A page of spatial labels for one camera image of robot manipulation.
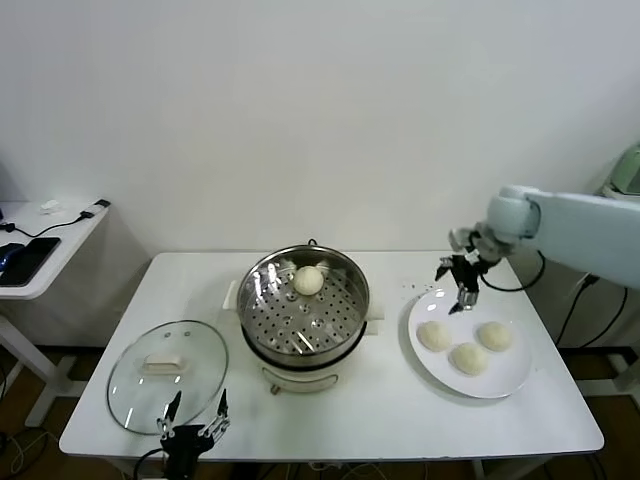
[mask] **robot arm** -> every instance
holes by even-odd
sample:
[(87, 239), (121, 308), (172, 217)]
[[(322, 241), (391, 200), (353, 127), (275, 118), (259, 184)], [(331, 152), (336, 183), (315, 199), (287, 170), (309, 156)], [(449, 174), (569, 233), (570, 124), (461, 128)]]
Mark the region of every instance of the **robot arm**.
[(459, 287), (450, 313), (470, 309), (477, 277), (520, 245), (614, 283), (640, 288), (640, 204), (591, 195), (504, 187), (491, 199), (487, 219), (449, 234), (459, 255), (442, 260), (436, 279), (451, 271)]

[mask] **steamed bun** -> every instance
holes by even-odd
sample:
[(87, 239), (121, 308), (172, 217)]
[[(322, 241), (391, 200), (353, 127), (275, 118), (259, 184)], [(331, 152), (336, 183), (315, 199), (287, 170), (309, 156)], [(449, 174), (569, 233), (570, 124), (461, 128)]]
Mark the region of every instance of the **steamed bun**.
[(451, 333), (442, 322), (422, 323), (416, 334), (420, 343), (432, 352), (442, 352), (451, 346)]
[(458, 370), (473, 377), (483, 373), (489, 366), (489, 355), (475, 343), (458, 345), (453, 350), (451, 359)]
[(293, 288), (300, 295), (315, 295), (323, 285), (324, 276), (316, 267), (302, 267), (293, 277)]
[(504, 352), (513, 341), (511, 332), (498, 322), (485, 323), (478, 329), (480, 343), (494, 352)]

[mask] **white table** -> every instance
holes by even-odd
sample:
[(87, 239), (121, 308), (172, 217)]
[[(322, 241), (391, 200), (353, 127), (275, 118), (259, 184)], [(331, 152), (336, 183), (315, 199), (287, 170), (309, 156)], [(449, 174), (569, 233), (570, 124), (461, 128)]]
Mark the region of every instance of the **white table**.
[[(604, 440), (575, 382), (524, 293), (483, 290), (496, 317), (517, 318), (533, 351), (524, 387), (502, 400), (477, 400), (435, 381), (409, 350), (407, 306), (432, 284), (444, 252), (351, 253), (382, 299), (385, 319), (351, 354), (338, 384), (315, 394), (271, 395), (240, 332), (235, 313), (221, 311), (232, 280), (260, 253), (167, 253), (157, 256), (116, 329), (60, 439), (71, 455), (133, 459), (159, 446), (111, 418), (105, 388), (110, 371), (139, 335), (180, 319), (201, 320), (225, 338), (225, 387), (231, 427), (203, 461), (394, 461), (537, 456), (492, 477), (517, 478), (549, 455), (591, 452)], [(507, 262), (490, 272), (518, 285)], [(195, 423), (206, 423), (217, 402)], [(124, 468), (124, 462), (117, 463)]]
[[(42, 215), (37, 203), (0, 203), (5, 217), (3, 222), (15, 223), (18, 228), (32, 235), (50, 225), (75, 220), (80, 212), (87, 207), (89, 204), (85, 203), (65, 205), (65, 208), (58, 213)], [(0, 287), (0, 300), (29, 300), (42, 295), (105, 215), (106, 209), (103, 209), (93, 218), (47, 232), (44, 236), (60, 238), (61, 242), (56, 250), (24, 287)], [(11, 233), (0, 231), (0, 245), (11, 242), (26, 245), (29, 241), (29, 237), (18, 231)], [(86, 382), (72, 382), (67, 377), (67, 373), (75, 361), (74, 357), (64, 357), (58, 365), (55, 365), (2, 315), (0, 315), (0, 342), (18, 359), (16, 366), (7, 375), (7, 389), (18, 376), (23, 365), (46, 383), (25, 421), (26, 426), (40, 425), (56, 397), (79, 397), (82, 394)]]

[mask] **glass lid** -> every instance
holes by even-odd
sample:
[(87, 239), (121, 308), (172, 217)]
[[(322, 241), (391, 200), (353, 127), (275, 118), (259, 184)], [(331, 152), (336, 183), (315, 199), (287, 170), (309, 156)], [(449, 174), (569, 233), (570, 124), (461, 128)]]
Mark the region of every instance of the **glass lid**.
[(113, 367), (111, 415), (132, 432), (159, 434), (157, 419), (181, 391), (173, 423), (188, 423), (214, 400), (228, 365), (227, 345), (215, 328), (195, 320), (160, 325), (129, 345)]

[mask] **black phone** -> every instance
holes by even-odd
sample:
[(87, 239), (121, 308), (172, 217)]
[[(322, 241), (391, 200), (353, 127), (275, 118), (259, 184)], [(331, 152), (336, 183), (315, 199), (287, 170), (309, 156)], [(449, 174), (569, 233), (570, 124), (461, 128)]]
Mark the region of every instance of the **black phone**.
[(34, 238), (22, 250), (11, 255), (2, 275), (0, 287), (24, 287), (60, 244), (58, 237)]

